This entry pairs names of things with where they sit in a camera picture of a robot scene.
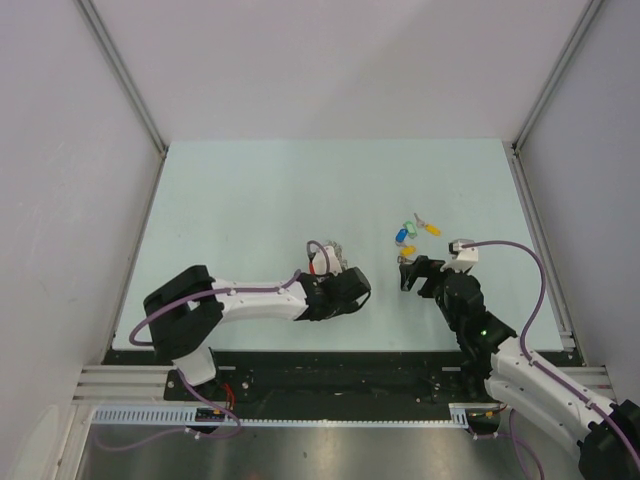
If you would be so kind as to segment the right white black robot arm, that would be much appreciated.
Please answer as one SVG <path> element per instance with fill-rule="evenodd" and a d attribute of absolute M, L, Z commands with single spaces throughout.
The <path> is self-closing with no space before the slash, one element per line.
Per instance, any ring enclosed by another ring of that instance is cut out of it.
<path fill-rule="evenodd" d="M 471 368 L 461 376 L 473 401 L 505 403 L 578 460 L 585 479 L 639 476 L 639 407 L 616 403 L 562 372 L 523 343 L 522 336 L 484 304 L 479 281 L 467 271 L 419 256 L 399 263 L 400 288 L 432 299 Z"/>

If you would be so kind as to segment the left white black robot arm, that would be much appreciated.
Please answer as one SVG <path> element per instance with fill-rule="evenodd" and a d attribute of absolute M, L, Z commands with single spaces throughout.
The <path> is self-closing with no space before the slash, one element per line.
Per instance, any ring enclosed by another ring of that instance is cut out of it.
<path fill-rule="evenodd" d="M 130 343 L 147 327 L 156 358 L 171 362 L 197 398 L 214 397 L 221 387 L 215 356 L 207 338 L 222 322 L 253 319 L 323 321 L 358 312 L 371 297 L 371 285 L 357 267 L 314 275 L 296 271 L 275 284 L 247 284 L 216 279 L 204 265 L 192 266 L 143 301 L 146 318 L 134 328 Z"/>

